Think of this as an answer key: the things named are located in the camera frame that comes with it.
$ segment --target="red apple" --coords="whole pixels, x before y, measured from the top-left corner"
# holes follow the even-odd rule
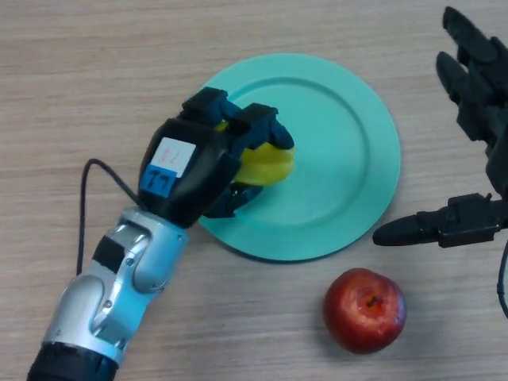
[[[386,348],[402,332],[406,302],[393,280],[353,268],[330,285],[323,315],[337,343],[352,353],[368,354]]]

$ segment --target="table surface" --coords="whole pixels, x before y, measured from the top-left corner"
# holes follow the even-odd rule
[[[446,5],[508,40],[506,0],[3,1],[0,379],[25,378],[74,274],[86,160],[99,157],[135,184],[154,128],[235,61],[306,52],[378,92],[403,157],[383,221],[491,192],[484,144],[461,132],[435,72],[437,53],[455,52],[441,28]],[[86,260],[128,201],[98,170],[89,184]],[[446,250],[380,248],[369,232],[334,256],[280,266],[241,258],[196,226],[117,379],[505,379],[508,322],[495,293],[504,244],[500,233]],[[407,297],[405,330],[372,356],[344,354],[321,321],[325,289],[351,267],[382,272]]]

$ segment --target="apple stem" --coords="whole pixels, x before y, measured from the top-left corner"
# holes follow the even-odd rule
[[[371,300],[369,300],[367,302],[367,307],[372,307],[374,306],[374,304],[378,301],[378,297],[377,296],[373,296]]]

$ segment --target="white label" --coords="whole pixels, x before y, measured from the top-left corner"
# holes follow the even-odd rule
[[[182,177],[195,149],[195,144],[163,137],[150,164],[175,171],[176,177]]]

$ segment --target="robotic arm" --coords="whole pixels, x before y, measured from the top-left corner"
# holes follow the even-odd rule
[[[241,109],[225,91],[206,87],[156,130],[131,197],[138,205],[123,210],[83,272],[78,265],[28,381],[114,379],[148,305],[171,281],[187,229],[202,215],[234,217],[262,191],[259,181],[236,181],[244,151],[294,147],[276,114],[260,104]]]
[[[508,228],[508,50],[497,37],[487,39],[451,7],[444,11],[443,27],[458,45],[457,61],[439,53],[437,74],[458,106],[457,124],[471,141],[487,144],[487,177],[501,199],[493,201],[491,194],[450,198],[437,211],[418,212],[381,226],[373,235],[377,245],[437,242],[450,248],[493,241],[497,232]],[[508,245],[498,280],[499,301],[508,317],[503,290],[507,257]]]

